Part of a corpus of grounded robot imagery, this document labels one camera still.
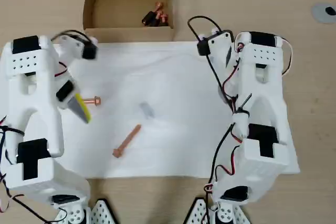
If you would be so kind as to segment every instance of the copper screw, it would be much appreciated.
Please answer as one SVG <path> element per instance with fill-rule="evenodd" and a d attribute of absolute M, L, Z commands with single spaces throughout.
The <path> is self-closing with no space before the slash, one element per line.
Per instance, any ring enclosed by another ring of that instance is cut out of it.
<path fill-rule="evenodd" d="M 163 13 L 163 12 L 162 12 L 161 10 L 157 11 L 157 12 L 156 12 L 156 17 L 155 17 L 155 19 L 160 19 L 162 13 Z"/>
<path fill-rule="evenodd" d="M 125 138 L 125 140 L 121 143 L 121 145 L 117 149 L 113 150 L 113 156 L 115 156 L 116 158 L 121 157 L 126 146 L 130 143 L 130 141 L 132 141 L 132 139 L 139 132 L 140 129 L 141 129 L 141 124 L 138 124 L 133 129 L 133 131 Z"/>
<path fill-rule="evenodd" d="M 161 20 L 162 20 L 162 23 L 166 23 L 167 20 L 168 20 L 168 14 L 164 13 L 161 15 Z"/>
<path fill-rule="evenodd" d="M 83 102 L 85 104 L 94 104 L 95 106 L 98 106 L 101 104 L 100 97 L 94 97 L 93 99 L 83 99 Z"/>
<path fill-rule="evenodd" d="M 163 3 L 162 2 L 156 2 L 155 3 L 155 11 L 157 12 L 158 10 L 160 10 L 163 7 Z"/>

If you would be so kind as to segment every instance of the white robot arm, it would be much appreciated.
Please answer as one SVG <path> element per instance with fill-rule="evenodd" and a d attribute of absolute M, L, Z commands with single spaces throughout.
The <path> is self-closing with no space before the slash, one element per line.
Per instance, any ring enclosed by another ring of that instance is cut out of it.
<path fill-rule="evenodd" d="M 211 36 L 200 38 L 190 25 L 195 18 L 205 18 L 216 26 Z M 219 95 L 233 114 L 232 123 L 217 147 L 209 184 L 204 187 L 217 209 L 208 211 L 206 207 L 202 212 L 199 206 L 207 203 L 196 199 L 190 211 L 193 214 L 187 216 L 185 223 L 198 219 L 202 224 L 239 223 L 239 216 L 235 218 L 241 211 L 239 205 L 260 199 L 290 165 L 292 140 L 282 94 L 282 76 L 291 66 L 292 52 L 289 66 L 282 72 L 282 44 L 287 41 L 279 36 L 243 32 L 234 39 L 231 31 L 221 30 L 204 16 L 191 18 L 188 25 L 198 39 L 199 54 L 207 57 L 217 79 Z M 237 145 L 231 156 L 217 158 L 218 150 L 230 134 Z M 230 160 L 231 167 L 226 168 L 216 159 Z"/>
<path fill-rule="evenodd" d="M 8 189 L 66 211 L 67 220 L 72 224 L 90 223 L 89 183 L 64 169 L 54 158 L 64 152 L 58 108 L 69 108 L 86 123 L 89 121 L 66 64 L 71 64 L 75 58 L 94 59 L 97 41 L 85 40 L 70 31 L 59 36 L 59 54 L 46 36 L 15 39 L 4 47 L 2 59 L 9 84 L 9 108 L 7 126 L 1 126 L 4 134 L 0 147 L 2 149 L 5 143 L 12 165 L 1 180 L 6 179 Z M 45 122 L 47 136 L 23 141 L 29 118 L 35 112 Z"/>

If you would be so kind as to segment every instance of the cardboard box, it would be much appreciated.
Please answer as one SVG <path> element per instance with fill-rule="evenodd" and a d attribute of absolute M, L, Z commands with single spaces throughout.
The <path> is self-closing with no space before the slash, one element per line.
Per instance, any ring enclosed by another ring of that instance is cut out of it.
<path fill-rule="evenodd" d="M 169 15 L 168 27 L 144 27 L 142 18 L 155 9 L 155 2 L 164 3 Z M 99 42 L 171 41 L 173 15 L 171 0 L 85 0 L 83 27 Z"/>

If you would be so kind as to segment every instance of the wooden table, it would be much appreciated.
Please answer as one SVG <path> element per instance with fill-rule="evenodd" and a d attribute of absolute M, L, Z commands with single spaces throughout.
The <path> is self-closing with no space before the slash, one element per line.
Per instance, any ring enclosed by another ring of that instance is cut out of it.
<path fill-rule="evenodd" d="M 81 29 L 83 2 L 0 0 L 0 45 L 20 36 Z M 175 40 L 194 40 L 187 19 L 207 15 L 234 33 L 277 33 L 294 47 L 293 66 L 284 77 L 284 96 L 302 172 L 280 176 L 263 199 L 245 208 L 255 224 L 335 223 L 336 25 L 314 21 L 310 7 L 315 2 L 336 5 L 336 0 L 174 0 Z M 195 26 L 200 33 L 211 28 L 206 22 L 195 22 Z M 92 202 L 107 197 L 123 224 L 181 224 L 205 181 L 169 177 L 94 179 L 90 183 Z M 24 202 L 50 220 L 55 216 L 48 206 Z M 20 221 L 40 223 L 17 204 L 0 215 L 1 223 Z"/>

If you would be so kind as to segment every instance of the small metal part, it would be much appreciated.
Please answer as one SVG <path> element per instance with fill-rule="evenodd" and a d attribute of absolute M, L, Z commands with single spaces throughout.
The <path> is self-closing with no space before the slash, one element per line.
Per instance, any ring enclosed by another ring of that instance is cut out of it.
<path fill-rule="evenodd" d="M 101 99 L 100 97 L 95 96 L 94 98 L 83 99 L 83 102 L 85 104 L 94 104 L 95 106 L 98 106 L 101 104 Z"/>
<path fill-rule="evenodd" d="M 133 129 L 133 131 L 125 138 L 125 140 L 121 143 L 121 145 L 117 149 L 113 150 L 113 156 L 115 156 L 116 158 L 121 157 L 124 149 L 132 141 L 132 139 L 135 137 L 135 135 L 139 132 L 140 129 L 141 129 L 141 124 L 138 124 Z"/>

